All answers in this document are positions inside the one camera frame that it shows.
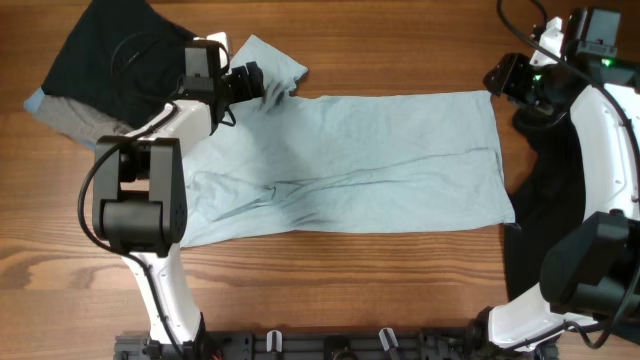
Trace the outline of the light blue t-shirt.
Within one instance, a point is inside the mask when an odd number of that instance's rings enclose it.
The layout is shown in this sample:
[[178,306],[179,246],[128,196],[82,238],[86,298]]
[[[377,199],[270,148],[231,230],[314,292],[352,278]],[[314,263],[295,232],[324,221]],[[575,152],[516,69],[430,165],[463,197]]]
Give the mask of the light blue t-shirt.
[[266,95],[185,156],[184,246],[514,221],[488,92],[308,99],[295,93],[307,70],[285,53],[251,36],[234,57],[249,61]]

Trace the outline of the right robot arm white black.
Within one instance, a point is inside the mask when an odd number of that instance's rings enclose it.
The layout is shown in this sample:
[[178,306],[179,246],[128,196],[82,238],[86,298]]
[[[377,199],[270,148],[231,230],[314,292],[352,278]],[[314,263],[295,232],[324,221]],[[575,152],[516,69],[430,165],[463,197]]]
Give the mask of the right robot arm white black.
[[509,300],[468,335],[474,354],[551,356],[565,332],[592,349],[639,338],[639,67],[617,56],[621,15],[606,8],[548,19],[484,79],[517,110],[536,152],[504,230]]

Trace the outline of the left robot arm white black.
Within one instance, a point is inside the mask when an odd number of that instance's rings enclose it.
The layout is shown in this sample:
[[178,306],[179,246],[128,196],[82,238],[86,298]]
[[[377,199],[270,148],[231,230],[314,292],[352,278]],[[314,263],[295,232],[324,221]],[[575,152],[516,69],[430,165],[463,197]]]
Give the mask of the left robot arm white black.
[[138,337],[117,338],[117,359],[218,359],[189,288],[180,255],[187,220],[183,157],[219,126],[233,127],[232,105],[264,94],[254,62],[231,64],[223,32],[184,46],[185,71],[158,115],[124,136],[103,136],[78,204],[91,191],[92,218],[78,216],[98,247],[123,259],[150,320]]

